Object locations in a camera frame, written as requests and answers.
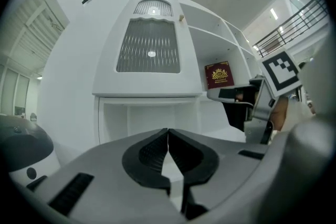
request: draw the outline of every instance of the black vent slot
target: black vent slot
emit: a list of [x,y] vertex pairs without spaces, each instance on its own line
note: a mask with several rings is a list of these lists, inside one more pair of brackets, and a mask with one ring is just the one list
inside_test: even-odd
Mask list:
[[161,175],[164,158],[168,152],[168,129],[130,146],[122,155],[125,172],[141,186],[165,189],[170,193],[170,181]]
[[35,181],[29,183],[26,188],[30,189],[31,191],[34,191],[42,182],[44,179],[46,179],[47,176],[42,176],[38,179],[36,179]]
[[164,134],[140,149],[139,160],[143,165],[161,174],[167,151],[167,134]]
[[49,206],[64,216],[67,216],[80,196],[93,180],[93,176],[79,173],[57,196],[53,199]]
[[263,153],[257,153],[257,152],[246,151],[246,150],[239,151],[238,154],[242,155],[242,156],[245,156],[245,157],[258,159],[258,160],[262,160],[262,158],[264,157]]
[[204,159],[204,154],[199,148],[173,133],[169,135],[169,146],[169,152],[183,175],[196,168]]

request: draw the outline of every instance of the white cabinet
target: white cabinet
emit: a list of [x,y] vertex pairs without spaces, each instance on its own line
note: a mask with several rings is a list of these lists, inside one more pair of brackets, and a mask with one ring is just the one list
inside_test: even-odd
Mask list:
[[228,125],[221,103],[202,94],[190,98],[99,98],[100,144],[162,128],[231,141],[245,141],[240,130]]
[[[247,84],[260,69],[244,35],[212,13],[176,0],[161,1],[164,4],[130,0],[106,41],[93,86],[94,95],[99,96],[100,143],[162,128],[243,142],[244,133],[228,124],[223,105],[206,97],[204,67],[228,61],[235,85]],[[180,15],[185,19],[179,21]],[[134,29],[130,29],[132,22],[137,22]],[[167,45],[162,37],[173,40],[171,29],[161,31],[156,23],[147,29],[143,22],[174,26],[178,53],[160,54],[161,46]],[[141,50],[143,43],[150,45],[156,58],[150,59],[148,51]],[[140,49],[139,57],[129,52],[132,49]],[[148,60],[162,63],[163,59],[172,64],[178,59],[178,66],[158,69],[154,61],[151,64],[156,66],[142,66]]]

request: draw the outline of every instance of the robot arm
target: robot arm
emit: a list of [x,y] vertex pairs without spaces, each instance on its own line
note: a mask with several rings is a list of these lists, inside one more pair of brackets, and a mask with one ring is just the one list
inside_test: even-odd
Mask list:
[[[279,97],[301,82],[298,67],[284,50],[262,58],[259,66],[264,76],[251,79],[248,85],[210,89],[207,97],[223,104],[229,124],[245,132],[247,143],[267,144],[274,129],[269,118]],[[236,99],[239,94],[243,94],[242,101]]]

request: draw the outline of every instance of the white shelf unit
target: white shelf unit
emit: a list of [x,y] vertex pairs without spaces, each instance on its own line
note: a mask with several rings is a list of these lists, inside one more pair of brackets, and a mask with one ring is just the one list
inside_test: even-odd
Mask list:
[[261,74],[261,69],[257,64],[255,56],[244,48],[242,48],[242,52],[245,57],[248,69],[250,70],[252,78],[254,78],[258,74]]
[[203,91],[207,90],[204,67],[222,61],[229,62],[235,85],[248,83],[250,77],[247,71],[247,66],[235,43],[192,26],[189,26],[189,31],[195,48]]
[[195,97],[99,98],[100,144],[162,128],[200,133]]
[[206,97],[99,98],[100,144],[162,128],[244,142],[244,133],[229,126],[223,105]]
[[239,46],[241,46],[242,48],[244,48],[245,50],[247,50],[248,52],[252,53],[252,48],[249,45],[249,43],[247,42],[246,37],[244,36],[244,34],[242,33],[242,31],[240,31],[237,27],[235,27],[234,25],[230,24],[229,22],[226,22],[227,26],[230,28],[232,34],[234,35],[235,39],[237,40]]
[[247,84],[261,73],[250,45],[238,28],[199,8],[185,4],[181,8],[193,40],[203,91],[207,90],[204,67],[212,63],[228,61],[235,85]]
[[216,36],[223,37],[232,43],[235,43],[235,40],[232,37],[225,22],[220,17],[185,4],[181,4],[181,8],[188,26],[205,30],[215,34]]

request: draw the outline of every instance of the black slot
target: black slot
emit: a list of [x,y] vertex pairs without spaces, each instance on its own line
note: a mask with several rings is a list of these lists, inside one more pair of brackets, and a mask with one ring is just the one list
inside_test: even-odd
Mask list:
[[219,98],[225,98],[225,99],[236,99],[237,90],[236,88],[231,89],[221,89],[219,91]]
[[246,151],[246,150],[239,151],[238,154],[242,155],[242,156],[245,156],[245,157],[258,159],[258,160],[262,160],[262,158],[264,157],[263,153],[257,153],[257,152]]
[[49,206],[64,216],[67,216],[80,196],[93,180],[93,176],[79,173],[75,178],[54,198]]
[[42,176],[42,177],[36,179],[35,181],[29,183],[26,186],[26,188],[30,189],[31,191],[34,191],[43,182],[43,180],[46,179],[46,178],[47,178],[47,176]]
[[125,172],[143,187],[165,189],[170,193],[170,181],[161,175],[168,151],[168,129],[130,146],[122,155]]

